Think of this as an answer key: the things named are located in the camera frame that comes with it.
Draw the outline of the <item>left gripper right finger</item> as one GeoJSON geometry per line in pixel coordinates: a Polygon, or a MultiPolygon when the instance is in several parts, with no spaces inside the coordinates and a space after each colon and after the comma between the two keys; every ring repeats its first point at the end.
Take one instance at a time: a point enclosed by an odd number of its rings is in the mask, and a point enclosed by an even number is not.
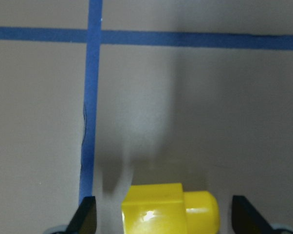
{"type": "Polygon", "coordinates": [[[231,223],[236,234],[276,234],[267,220],[242,195],[232,198],[231,223]]]}

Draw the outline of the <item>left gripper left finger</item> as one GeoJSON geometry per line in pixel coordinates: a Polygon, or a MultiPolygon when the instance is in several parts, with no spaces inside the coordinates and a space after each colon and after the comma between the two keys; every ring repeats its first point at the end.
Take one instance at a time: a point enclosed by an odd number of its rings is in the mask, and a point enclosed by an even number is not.
{"type": "Polygon", "coordinates": [[[72,217],[66,234],[94,234],[97,229],[97,210],[95,196],[84,197],[72,217]]]}

